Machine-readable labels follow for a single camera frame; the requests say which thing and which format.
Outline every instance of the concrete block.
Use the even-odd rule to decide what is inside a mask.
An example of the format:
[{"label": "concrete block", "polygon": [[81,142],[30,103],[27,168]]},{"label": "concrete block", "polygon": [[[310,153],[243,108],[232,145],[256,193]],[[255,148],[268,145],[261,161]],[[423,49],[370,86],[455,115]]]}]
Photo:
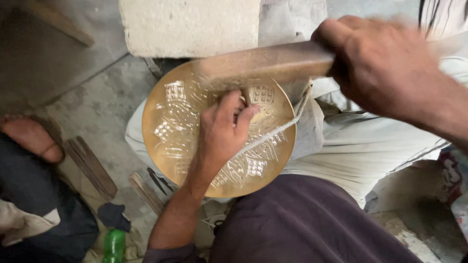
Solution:
[{"label": "concrete block", "polygon": [[260,0],[120,0],[140,57],[207,57],[257,47]]}]

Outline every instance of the green plastic bottle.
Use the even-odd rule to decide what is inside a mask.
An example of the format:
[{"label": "green plastic bottle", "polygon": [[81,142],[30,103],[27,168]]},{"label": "green plastic bottle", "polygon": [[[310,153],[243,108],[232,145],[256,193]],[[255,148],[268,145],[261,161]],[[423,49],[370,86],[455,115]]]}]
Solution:
[{"label": "green plastic bottle", "polygon": [[125,232],[111,229],[104,237],[103,263],[122,263],[125,254]]}]

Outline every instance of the engraved brass plate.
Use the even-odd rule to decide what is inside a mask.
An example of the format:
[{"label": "engraved brass plate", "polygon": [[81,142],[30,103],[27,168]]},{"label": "engraved brass plate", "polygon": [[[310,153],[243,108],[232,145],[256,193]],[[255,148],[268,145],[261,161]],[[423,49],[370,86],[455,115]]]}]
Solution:
[{"label": "engraved brass plate", "polygon": [[[180,185],[197,149],[199,114],[223,92],[208,92],[194,81],[192,63],[167,73],[148,96],[143,112],[145,146],[156,166]],[[253,103],[261,110],[250,122],[252,142],[294,118],[284,91],[273,81],[250,88]],[[254,149],[232,158],[213,180],[206,195],[238,197],[261,189],[278,176],[293,152],[296,125],[278,133]]]}]

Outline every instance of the bare foot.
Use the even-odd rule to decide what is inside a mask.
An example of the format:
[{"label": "bare foot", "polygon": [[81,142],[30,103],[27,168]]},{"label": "bare foot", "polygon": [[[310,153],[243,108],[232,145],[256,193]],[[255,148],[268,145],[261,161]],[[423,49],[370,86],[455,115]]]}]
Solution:
[{"label": "bare foot", "polygon": [[48,163],[63,160],[62,151],[44,127],[29,117],[6,114],[0,119],[0,129],[21,147]]}]

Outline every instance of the string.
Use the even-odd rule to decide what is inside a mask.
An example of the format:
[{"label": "string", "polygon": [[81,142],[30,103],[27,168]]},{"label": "string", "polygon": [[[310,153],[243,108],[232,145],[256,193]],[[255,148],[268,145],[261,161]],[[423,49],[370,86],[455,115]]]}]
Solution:
[{"label": "string", "polygon": [[276,127],[275,129],[273,129],[271,132],[263,135],[261,138],[249,143],[248,145],[246,145],[244,148],[242,148],[234,157],[237,157],[247,151],[250,151],[251,149],[255,148],[257,145],[273,138],[275,135],[277,135],[279,132],[282,132],[284,130],[286,130],[287,128],[289,128],[290,126],[292,126],[293,124],[295,124],[297,121],[299,121],[300,117],[302,116],[302,112],[304,111],[304,108],[306,106],[306,103],[307,103],[307,99],[309,98],[310,96],[310,93],[312,91],[312,85],[307,85],[307,87],[304,89],[304,92],[302,93],[302,97],[299,101],[299,110],[296,114],[296,117],[294,117],[292,120],[290,120],[289,122],[281,125],[281,126],[278,126]]}]

